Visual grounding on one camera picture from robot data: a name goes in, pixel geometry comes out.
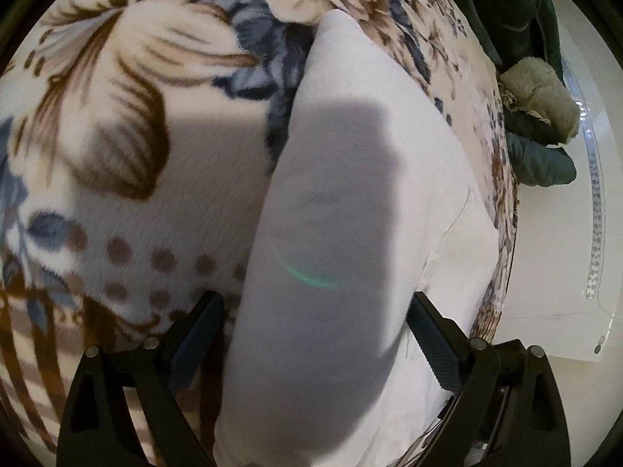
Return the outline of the white pants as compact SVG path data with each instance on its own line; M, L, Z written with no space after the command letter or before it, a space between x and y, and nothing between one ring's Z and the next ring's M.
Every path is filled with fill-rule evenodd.
M467 328L498 233L423 90L338 10L321 20L228 351L221 466L392 466L447 400L407 325Z

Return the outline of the white bed headboard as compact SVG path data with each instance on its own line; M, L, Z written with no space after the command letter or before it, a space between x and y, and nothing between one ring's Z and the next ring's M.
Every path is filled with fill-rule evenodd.
M519 224L497 342L607 362L622 354L622 69L572 0L553 0L564 79L580 110L567 186L519 187Z

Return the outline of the dark teal garment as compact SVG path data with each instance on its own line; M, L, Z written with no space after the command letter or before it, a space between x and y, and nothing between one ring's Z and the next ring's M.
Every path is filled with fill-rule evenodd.
M545 147L508 132L507 149L514 175L528 187L564 186L577 178L574 161L562 147Z

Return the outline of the floral fleece bed blanket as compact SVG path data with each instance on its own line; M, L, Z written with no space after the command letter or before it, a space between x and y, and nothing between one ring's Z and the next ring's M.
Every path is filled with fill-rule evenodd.
M207 291L238 301L320 19L348 13L459 138L516 237L494 68L456 0L1 0L1 410L52 466L86 347L131 349Z

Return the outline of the beige fuzzy cloth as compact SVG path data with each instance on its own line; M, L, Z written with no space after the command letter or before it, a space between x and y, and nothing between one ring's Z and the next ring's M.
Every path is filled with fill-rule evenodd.
M577 136L580 109L548 62L525 57L498 79L521 109L549 123L555 144L569 144Z

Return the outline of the dark green plush blanket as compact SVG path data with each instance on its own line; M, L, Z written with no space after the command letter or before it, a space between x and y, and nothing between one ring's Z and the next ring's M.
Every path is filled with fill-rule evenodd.
M480 45L504 73L526 57L563 76L558 18L552 0L453 0Z

